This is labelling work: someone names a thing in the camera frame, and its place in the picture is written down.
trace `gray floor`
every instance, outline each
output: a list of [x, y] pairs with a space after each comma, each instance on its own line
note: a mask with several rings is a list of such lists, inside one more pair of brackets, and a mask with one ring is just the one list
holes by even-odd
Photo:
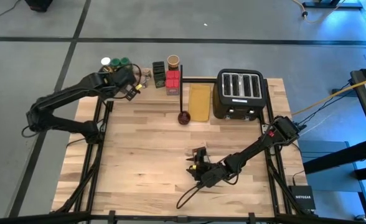
[[[366, 22], [359, 11], [336, 11], [323, 23], [311, 25], [301, 20], [300, 9], [290, 0], [227, 2], [91, 1], [80, 37], [366, 40]], [[0, 12], [12, 4], [0, 0]], [[0, 36], [72, 37], [83, 5], [79, 0], [55, 0], [48, 12], [38, 14], [22, 1], [0, 17]], [[326, 12], [309, 10], [311, 19]], [[0, 42], [0, 217], [9, 211], [34, 142], [20, 136], [26, 125], [25, 112], [36, 98], [53, 91], [68, 46]], [[327, 96], [331, 88], [346, 84], [350, 71], [366, 67], [366, 47], [361, 46], [78, 43], [63, 87], [97, 70], [102, 57], [126, 56], [150, 66], [170, 54], [180, 56], [187, 76], [216, 76], [222, 68], [248, 68], [265, 77], [281, 77], [292, 111]], [[76, 107], [76, 103], [65, 106], [56, 115], [73, 118]], [[299, 121], [309, 113], [294, 119]], [[351, 144], [366, 140], [359, 102], [345, 98], [321, 111], [301, 138]], [[49, 212], [67, 141], [67, 133], [48, 132], [21, 215]], [[326, 208], [319, 210], [323, 217], [349, 218], [359, 212], [356, 201], [341, 202], [343, 196], [324, 192], [319, 195], [318, 203], [325, 205], [320, 207]], [[331, 209], [338, 203], [344, 209]]]

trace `black toaster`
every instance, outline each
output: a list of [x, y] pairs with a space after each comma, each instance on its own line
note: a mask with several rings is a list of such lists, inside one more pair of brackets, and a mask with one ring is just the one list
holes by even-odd
[[213, 115], [219, 119], [253, 121], [266, 105], [265, 81], [254, 70], [221, 70], [212, 94]]

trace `wooden tabletop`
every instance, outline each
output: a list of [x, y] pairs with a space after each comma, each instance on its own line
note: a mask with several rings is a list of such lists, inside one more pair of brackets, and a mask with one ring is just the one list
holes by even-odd
[[[269, 78], [268, 83], [274, 115], [291, 116], [283, 80]], [[187, 110], [190, 84], [183, 87]], [[75, 120], [93, 119], [96, 101], [81, 99]], [[131, 102], [115, 102], [108, 120], [92, 214], [107, 215], [115, 210], [118, 215], [246, 217], [254, 212], [256, 217], [273, 217], [264, 153], [247, 162], [237, 185], [219, 182], [200, 190], [180, 210], [176, 209], [178, 199], [195, 185], [186, 171], [192, 165], [186, 159], [193, 148], [206, 146], [211, 162], [217, 162], [243, 150], [261, 135], [259, 121], [217, 119], [212, 105], [206, 123], [182, 126], [177, 122], [178, 114], [179, 96], [167, 96], [166, 89], [156, 89], [153, 81]], [[70, 141], [80, 138], [79, 134], [71, 134]], [[68, 147], [53, 210], [62, 206], [78, 185], [86, 148], [84, 141]], [[287, 182], [292, 184], [293, 174], [303, 170], [300, 152], [291, 145], [284, 147], [281, 155]], [[296, 175], [295, 181], [306, 184], [304, 173]], [[284, 212], [282, 193], [276, 185], [279, 207]]]

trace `red container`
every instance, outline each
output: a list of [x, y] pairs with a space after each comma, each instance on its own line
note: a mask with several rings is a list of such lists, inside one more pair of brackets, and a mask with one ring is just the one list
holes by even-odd
[[166, 94], [179, 95], [180, 93], [180, 71], [169, 70], [166, 72]]

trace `toaster slot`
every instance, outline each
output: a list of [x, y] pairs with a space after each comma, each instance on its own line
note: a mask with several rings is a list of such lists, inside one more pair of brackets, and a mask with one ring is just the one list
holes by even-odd
[[260, 97], [259, 77], [252, 75], [251, 82], [252, 82], [253, 97], [259, 98]]
[[243, 76], [244, 96], [251, 96], [251, 83], [248, 75]]
[[223, 94], [225, 96], [230, 96], [232, 93], [230, 91], [230, 75], [223, 74]]
[[233, 87], [233, 96], [240, 96], [240, 83], [238, 82], [238, 75], [232, 75], [232, 87]]

